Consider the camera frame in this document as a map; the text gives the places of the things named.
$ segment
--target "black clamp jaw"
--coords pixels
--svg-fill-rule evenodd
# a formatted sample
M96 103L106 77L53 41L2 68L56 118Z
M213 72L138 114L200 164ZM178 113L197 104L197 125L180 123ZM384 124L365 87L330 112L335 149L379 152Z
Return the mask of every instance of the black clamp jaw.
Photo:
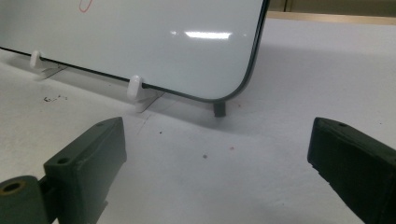
M364 223L396 223L394 149L345 123L316 118L308 161Z
M97 123L45 162L39 181L26 175L0 184L1 223L96 223L124 162L122 118Z

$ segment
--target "white plastic clip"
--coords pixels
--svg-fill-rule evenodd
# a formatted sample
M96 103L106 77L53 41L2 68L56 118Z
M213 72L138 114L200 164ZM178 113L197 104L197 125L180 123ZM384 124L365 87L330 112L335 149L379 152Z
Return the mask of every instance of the white plastic clip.
M37 50L33 51L32 56L30 58L30 67L40 70L41 71L40 75L43 78L51 77L67 67L58 63L41 61L40 56L41 54L39 51Z
M129 81L127 96L134 105L134 111L141 113L145 111L157 98L163 95L163 91L153 89L143 89L143 79L140 76L133 76Z

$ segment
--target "plastic support bracket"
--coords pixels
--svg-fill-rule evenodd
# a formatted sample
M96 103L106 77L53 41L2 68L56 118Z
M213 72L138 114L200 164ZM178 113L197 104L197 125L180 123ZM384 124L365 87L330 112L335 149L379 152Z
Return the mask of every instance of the plastic support bracket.
M52 63L41 60L41 53L38 50L33 51L30 58L30 67L40 71L43 78L51 77L64 70L67 66L58 63Z
M137 113L145 111L157 98L163 95L163 91L144 89L142 83L142 77L131 77L127 91L128 99L131 100L132 105L134 105L134 111Z

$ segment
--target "white table surface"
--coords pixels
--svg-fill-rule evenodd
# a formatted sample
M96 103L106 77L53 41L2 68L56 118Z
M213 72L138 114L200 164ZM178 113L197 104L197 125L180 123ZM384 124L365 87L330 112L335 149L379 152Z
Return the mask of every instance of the white table surface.
M223 119L167 93L136 114L125 82L72 68L41 80L27 57L0 51L0 180L43 176L93 124L123 117L128 161L99 223L361 223L306 153L315 117L396 147L395 36L267 20L253 77Z

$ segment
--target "small black foot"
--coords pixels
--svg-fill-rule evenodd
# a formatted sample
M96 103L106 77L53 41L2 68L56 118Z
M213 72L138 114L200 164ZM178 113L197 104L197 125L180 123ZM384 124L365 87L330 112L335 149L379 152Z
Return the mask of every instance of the small black foot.
M213 104L213 110L215 112L216 118L225 117L225 102L215 103Z

